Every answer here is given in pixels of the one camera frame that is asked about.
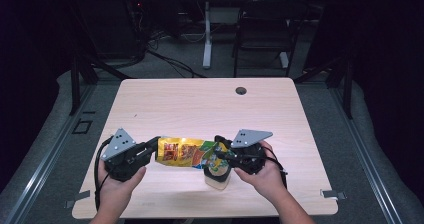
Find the wrist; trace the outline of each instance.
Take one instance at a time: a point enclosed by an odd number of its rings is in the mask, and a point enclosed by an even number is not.
[[[114,212],[107,212],[99,209],[90,224],[115,224],[118,222],[118,219],[119,216],[114,215]]]
[[[279,188],[279,189],[276,189],[276,191],[272,195],[270,195],[269,198],[267,199],[278,210],[278,207],[286,203],[287,200],[290,198],[291,198],[291,195],[286,188]]]

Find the black circular hole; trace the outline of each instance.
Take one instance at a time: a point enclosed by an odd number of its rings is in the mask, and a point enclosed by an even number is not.
[[[239,94],[239,95],[244,95],[244,94],[246,94],[246,92],[247,92],[247,90],[244,87],[237,87],[236,88],[236,93]]]

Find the table leg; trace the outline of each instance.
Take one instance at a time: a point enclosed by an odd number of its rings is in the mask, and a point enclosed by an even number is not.
[[[205,4],[205,51],[203,53],[203,68],[211,68],[212,41],[209,2]]]
[[[280,62],[282,68],[287,68],[289,66],[289,58],[287,57],[287,52],[280,52]]]

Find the gray carpet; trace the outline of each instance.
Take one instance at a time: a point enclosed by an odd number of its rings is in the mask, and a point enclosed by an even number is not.
[[[294,59],[291,77],[301,74],[309,43],[314,28],[303,30],[299,39],[298,51]],[[231,77],[232,34],[217,30],[214,35],[212,67],[202,68],[203,40],[189,42],[185,39],[164,38],[159,41],[158,53],[177,59],[191,66],[195,72],[207,77]],[[0,223],[5,223],[19,198],[25,191],[37,167],[42,163],[46,153],[57,142],[61,131],[69,123],[69,133],[63,139],[63,148],[54,162],[54,168],[47,173],[47,179],[39,193],[35,193],[34,202],[28,203],[27,212],[22,213],[22,223],[88,223],[88,220],[75,220],[71,209],[64,208],[65,201],[72,200],[79,192],[85,177],[90,158],[95,151],[98,138],[106,121],[108,112],[119,87],[119,81],[109,73],[96,70],[100,82],[96,86],[82,83],[84,93],[89,93],[85,104],[77,116],[68,116],[71,110],[70,76],[64,74],[58,79],[61,86],[60,95],[43,130],[34,142],[21,167],[0,195]],[[120,69],[125,74],[136,78],[181,78],[170,65],[149,54],[137,65]],[[261,75],[251,70],[247,75]],[[381,206],[373,192],[369,179],[355,151],[355,143],[342,113],[337,108],[339,103],[322,83],[323,76],[313,82],[297,85],[306,116],[315,137],[330,183],[334,190],[344,191],[346,200],[338,202],[339,212],[332,216],[314,216],[317,223],[387,223]],[[360,88],[354,85],[353,91],[354,123],[367,145],[375,166],[379,171],[392,201],[403,223],[424,223],[423,207],[399,180],[390,162],[381,152],[376,142],[372,124],[363,101]],[[76,123],[91,122],[86,134],[72,134]],[[200,219],[194,223],[229,223],[228,219]]]

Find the human hand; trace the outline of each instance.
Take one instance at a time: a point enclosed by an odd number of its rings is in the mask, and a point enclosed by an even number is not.
[[[99,183],[103,183],[100,191],[100,207],[91,223],[116,223],[131,199],[135,187],[141,182],[146,173],[146,167],[141,167],[134,176],[121,182],[107,177],[105,163],[99,162]]]
[[[272,150],[272,146],[265,141],[259,142],[262,147],[265,147],[265,153],[270,158],[275,158],[268,150]],[[249,175],[240,168],[234,168],[234,171],[243,181],[251,184],[256,191],[265,197],[271,203],[274,203],[276,192],[287,192],[281,179],[281,172],[278,165],[272,161],[267,160],[265,166],[256,174]]]

